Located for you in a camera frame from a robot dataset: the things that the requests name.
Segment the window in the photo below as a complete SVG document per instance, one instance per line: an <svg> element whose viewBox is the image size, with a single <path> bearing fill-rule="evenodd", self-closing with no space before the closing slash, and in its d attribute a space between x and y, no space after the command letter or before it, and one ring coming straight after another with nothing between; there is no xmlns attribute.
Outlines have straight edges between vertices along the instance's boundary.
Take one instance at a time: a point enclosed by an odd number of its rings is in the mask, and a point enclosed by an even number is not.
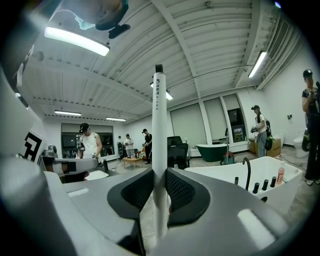
<svg viewBox="0 0 320 256"><path fill-rule="evenodd" d="M173 133L180 136L182 141L189 141L189 146L207 144L204 121L199 104L171 111Z"/></svg>
<svg viewBox="0 0 320 256"><path fill-rule="evenodd" d="M81 145L79 133L80 124L63 123L61 126L61 145L63 158L75 158ZM101 157L115 154L114 135L112 126L90 125L90 130L97 133L101 139Z"/></svg>
<svg viewBox="0 0 320 256"><path fill-rule="evenodd" d="M236 95L223 97L232 129L233 142L246 140L246 128L241 108Z"/></svg>
<svg viewBox="0 0 320 256"><path fill-rule="evenodd" d="M220 99L208 100L203 104L209 121L212 142L215 143L221 139L225 141L227 123Z"/></svg>

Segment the freestanding bathtub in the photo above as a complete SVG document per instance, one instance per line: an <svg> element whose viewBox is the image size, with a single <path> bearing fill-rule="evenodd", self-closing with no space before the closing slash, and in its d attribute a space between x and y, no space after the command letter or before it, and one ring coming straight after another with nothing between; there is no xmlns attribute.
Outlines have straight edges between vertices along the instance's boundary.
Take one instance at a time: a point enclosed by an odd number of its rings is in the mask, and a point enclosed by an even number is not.
<svg viewBox="0 0 320 256"><path fill-rule="evenodd" d="M251 178L248 191L252 193L255 183L259 183L258 193L254 195L259 199L266 200L266 203L280 214L287 214L298 191L302 170L269 156L251 160L250 165ZM278 176L278 170L281 166L285 170L282 184L270 187L272 177ZM238 185L242 188L245 188L247 183L247 163L244 165L241 162L222 166L191 167L185 170L229 183L235 183L235 177L239 177ZM265 180L268 180L266 191L262 190Z"/></svg>
<svg viewBox="0 0 320 256"><path fill-rule="evenodd" d="M216 162L224 160L224 155L227 152L227 144L200 144L196 145L203 160L207 162Z"/></svg>

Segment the ceiling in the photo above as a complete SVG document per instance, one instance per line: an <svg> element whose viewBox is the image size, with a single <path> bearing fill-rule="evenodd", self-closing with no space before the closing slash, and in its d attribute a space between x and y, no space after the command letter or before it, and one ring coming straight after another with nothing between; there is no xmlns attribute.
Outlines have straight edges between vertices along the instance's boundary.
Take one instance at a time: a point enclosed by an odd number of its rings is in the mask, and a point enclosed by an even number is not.
<svg viewBox="0 0 320 256"><path fill-rule="evenodd" d="M23 74L25 98L37 114L81 112L81 118L124 118L152 109L150 83L162 64L168 106L226 90L259 85L261 66L248 74L277 27L278 9L260 0L130 0L120 24L131 29L115 39L94 27L81 30L72 13L58 12L48 26L109 43L106 56L40 34Z"/></svg>

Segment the green bathtub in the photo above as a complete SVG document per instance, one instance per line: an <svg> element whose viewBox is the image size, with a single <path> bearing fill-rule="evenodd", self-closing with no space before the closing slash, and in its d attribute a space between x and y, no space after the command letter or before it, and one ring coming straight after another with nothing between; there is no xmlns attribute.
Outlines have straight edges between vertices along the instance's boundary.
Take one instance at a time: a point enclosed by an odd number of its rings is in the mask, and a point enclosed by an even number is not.
<svg viewBox="0 0 320 256"><path fill-rule="evenodd" d="M227 144L214 145L196 145L203 160L206 162L223 161L224 155L227 152Z"/></svg>

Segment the white wall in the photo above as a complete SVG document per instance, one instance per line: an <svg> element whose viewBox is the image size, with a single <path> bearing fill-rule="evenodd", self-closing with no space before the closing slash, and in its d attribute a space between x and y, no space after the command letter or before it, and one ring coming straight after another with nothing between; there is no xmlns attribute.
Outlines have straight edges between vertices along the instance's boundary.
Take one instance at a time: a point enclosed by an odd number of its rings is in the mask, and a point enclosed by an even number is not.
<svg viewBox="0 0 320 256"><path fill-rule="evenodd" d="M246 133L248 138L254 138L254 134L250 133L251 127L255 126L255 113L253 110L251 110L251 107L253 105L259 105L261 108L261 112L265 115L265 117L272 123L274 123L274 117L271 116L271 111L269 109L269 104L266 100L265 94L263 91L256 91L253 87L249 88L241 88L237 90L232 91L225 91L222 93L217 93L214 95L206 96L202 98L203 101L209 101L216 98L219 98L220 96L229 96L229 95L235 95L238 98L238 102L240 105L240 108L243 113L243 119L246 127ZM190 102L183 103L181 105L171 107L167 111L167 137L174 136L173 126L172 126L172 120L171 120L171 114L170 111L178 110L180 108L184 108L193 104L198 103L198 100L192 100ZM130 137L133 139L134 144L136 145L136 148L139 149L140 145L145 141L144 137L142 135L142 130L146 128L149 133L152 134L152 116L145 117L143 119L134 121L132 123L129 123L124 126L125 134L130 134ZM247 141L241 141L236 142L230 145L230 151L232 152L240 152L248 150L248 142ZM200 156L199 152L197 150L194 150L191 152L192 157L198 157Z"/></svg>
<svg viewBox="0 0 320 256"><path fill-rule="evenodd" d="M284 143L293 145L293 140L303 136L306 128L302 110L302 92L306 88L303 71L311 69L314 86L320 81L320 70L316 58L307 44L304 44L291 63L264 89L272 117L272 133L283 131Z"/></svg>
<svg viewBox="0 0 320 256"><path fill-rule="evenodd" d="M166 117L166 136L171 137L174 136L174 130L169 111L167 111ZM147 129L152 134L152 115L124 126L124 136L129 134L130 138L133 139L133 147L138 150L141 150L142 144L146 142L142 134L143 129Z"/></svg>

